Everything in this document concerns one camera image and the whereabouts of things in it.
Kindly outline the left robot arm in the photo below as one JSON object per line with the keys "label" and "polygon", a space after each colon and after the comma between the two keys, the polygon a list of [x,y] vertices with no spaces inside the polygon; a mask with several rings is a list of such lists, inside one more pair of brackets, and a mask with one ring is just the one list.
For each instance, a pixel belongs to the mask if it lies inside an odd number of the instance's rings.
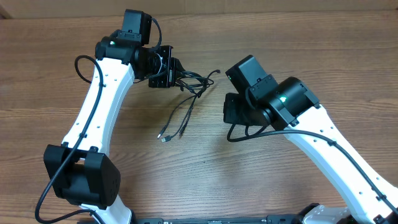
{"label": "left robot arm", "polygon": [[44,152],[50,178],[46,191],[78,206],[96,223],[136,222],[119,196],[121,174],[109,150],[119,110],[133,84],[175,85],[171,46],[158,42],[149,47],[155,23],[151,15],[128,9],[122,28],[96,44],[93,78],[75,123],[60,145],[48,145]]}

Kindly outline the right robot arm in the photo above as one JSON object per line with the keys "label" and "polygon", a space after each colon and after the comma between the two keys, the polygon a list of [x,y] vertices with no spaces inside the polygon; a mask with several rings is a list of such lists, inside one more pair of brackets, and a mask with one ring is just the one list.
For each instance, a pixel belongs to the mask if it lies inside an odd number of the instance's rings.
{"label": "right robot arm", "polygon": [[396,223],[397,188],[383,179],[339,132],[314,93],[298,78],[277,82],[248,55],[226,72],[236,89],[224,102],[231,126],[258,126],[244,140],[282,134],[301,149],[345,201],[313,203],[298,214],[268,215],[266,223]]}

